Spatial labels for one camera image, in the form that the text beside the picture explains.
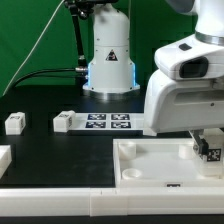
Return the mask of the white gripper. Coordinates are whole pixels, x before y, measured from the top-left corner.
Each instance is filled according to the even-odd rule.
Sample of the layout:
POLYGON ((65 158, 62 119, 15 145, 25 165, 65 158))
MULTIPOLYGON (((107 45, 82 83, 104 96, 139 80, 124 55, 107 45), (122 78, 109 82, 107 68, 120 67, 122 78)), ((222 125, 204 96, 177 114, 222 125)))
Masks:
POLYGON ((200 129, 209 128, 224 128, 224 90, 214 89, 210 80, 176 81, 154 72, 146 91, 143 130, 190 131, 194 151, 203 156, 209 144, 200 129))

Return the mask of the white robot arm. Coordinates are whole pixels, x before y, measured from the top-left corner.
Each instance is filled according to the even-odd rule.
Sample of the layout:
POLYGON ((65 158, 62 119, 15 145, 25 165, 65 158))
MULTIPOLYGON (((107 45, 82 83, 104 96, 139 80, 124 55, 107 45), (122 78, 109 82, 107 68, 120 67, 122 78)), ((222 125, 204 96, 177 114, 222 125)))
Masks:
MULTIPOLYGON (((108 100, 140 89, 129 56, 129 20, 111 5, 94 2, 94 57, 86 94, 108 100)), ((198 16, 195 33, 159 48, 144 104, 143 133, 189 131, 199 155, 211 143, 200 134, 224 127, 224 0, 166 0, 178 13, 198 16)))

